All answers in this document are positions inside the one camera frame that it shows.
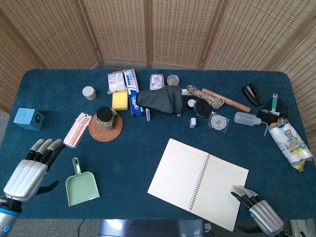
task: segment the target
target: dustpan handle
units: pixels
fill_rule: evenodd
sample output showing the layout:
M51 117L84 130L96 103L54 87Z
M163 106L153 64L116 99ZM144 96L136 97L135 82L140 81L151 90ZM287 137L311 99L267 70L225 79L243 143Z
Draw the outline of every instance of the dustpan handle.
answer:
M81 174L80 165L79 165L79 159L77 157L73 158L73 163L74 163L74 168L75 168L76 175L77 174Z

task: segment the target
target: wooden stick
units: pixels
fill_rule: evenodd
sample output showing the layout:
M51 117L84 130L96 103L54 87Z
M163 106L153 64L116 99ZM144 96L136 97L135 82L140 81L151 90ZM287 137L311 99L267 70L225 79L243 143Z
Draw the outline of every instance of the wooden stick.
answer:
M206 92L206 93L208 93L210 95L217 96L218 98L221 98L222 100L224 100L225 104L233 106L233 107L235 107L235 108L237 108L237 109L239 109L241 111L244 111L246 113L249 113L250 110L251 110L251 108L249 108L249 107L247 107L245 105L242 105L242 104L240 104L240 103L238 103L238 102L236 102L234 100L231 100L229 98L226 98L226 97L224 97L222 95L216 94L215 92L210 91L208 89L203 88L202 91L204 91L204 92Z

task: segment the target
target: lined paper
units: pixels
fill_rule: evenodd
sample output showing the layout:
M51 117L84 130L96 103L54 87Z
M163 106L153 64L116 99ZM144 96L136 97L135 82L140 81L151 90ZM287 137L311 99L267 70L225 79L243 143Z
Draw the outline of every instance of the lined paper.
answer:
M239 201L231 192L233 185L245 185L247 175L247 169L209 155L208 165L191 212L233 231Z
M208 153L169 139L148 193L189 210L199 173Z
M162 155L148 193L184 210L208 158L191 212L233 231L239 201L231 195L233 185L244 186L248 170L170 139Z

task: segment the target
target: round rattan coaster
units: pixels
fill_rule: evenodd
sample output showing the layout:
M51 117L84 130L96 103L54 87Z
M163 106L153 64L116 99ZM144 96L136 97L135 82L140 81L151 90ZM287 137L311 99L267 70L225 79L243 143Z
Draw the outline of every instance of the round rattan coaster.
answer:
M89 123L89 132L91 136L100 142L110 142L116 139L123 129L123 120L120 117L120 115L117 115L117 121L115 123L115 126L111 130L104 130L100 128L100 126L97 124L97 115L94 115Z

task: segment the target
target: gray glove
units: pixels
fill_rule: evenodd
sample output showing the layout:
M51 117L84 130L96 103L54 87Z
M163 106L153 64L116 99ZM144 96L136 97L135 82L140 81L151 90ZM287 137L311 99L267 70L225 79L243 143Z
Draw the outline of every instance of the gray glove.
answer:
M177 85L164 86L158 90L145 90L137 93L136 103L145 108L168 114L182 111L181 88Z

